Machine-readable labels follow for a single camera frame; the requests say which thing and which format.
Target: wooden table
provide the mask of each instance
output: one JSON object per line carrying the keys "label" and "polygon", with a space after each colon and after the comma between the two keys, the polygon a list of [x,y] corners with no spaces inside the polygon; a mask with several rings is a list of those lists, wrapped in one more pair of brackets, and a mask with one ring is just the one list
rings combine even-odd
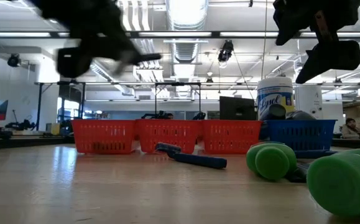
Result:
{"label": "wooden table", "polygon": [[166,156],[77,156],[73,146],[0,150],[0,224],[360,223],[320,208],[305,184],[256,177],[244,156],[226,170]]}

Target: ceiling duct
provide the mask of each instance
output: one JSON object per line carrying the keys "label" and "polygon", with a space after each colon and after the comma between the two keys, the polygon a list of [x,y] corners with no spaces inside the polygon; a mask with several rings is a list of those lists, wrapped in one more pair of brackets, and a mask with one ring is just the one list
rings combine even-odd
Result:
{"label": "ceiling duct", "polygon": [[[208,0],[165,0],[167,20],[170,30],[194,31],[203,30],[205,26]],[[195,65],[191,65],[198,55],[198,39],[187,39],[190,43],[172,44],[173,72],[176,78],[191,79]]]}

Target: green cylinder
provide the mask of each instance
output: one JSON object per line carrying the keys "label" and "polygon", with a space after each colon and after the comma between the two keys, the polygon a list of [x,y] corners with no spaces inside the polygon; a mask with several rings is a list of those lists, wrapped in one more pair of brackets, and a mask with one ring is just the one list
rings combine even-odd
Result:
{"label": "green cylinder", "polygon": [[360,149],[317,159],[308,169],[307,184],[325,210],[341,216],[360,215]]}
{"label": "green cylinder", "polygon": [[279,180],[297,168],[291,148],[278,142],[253,145],[246,154],[248,168],[269,180]]}

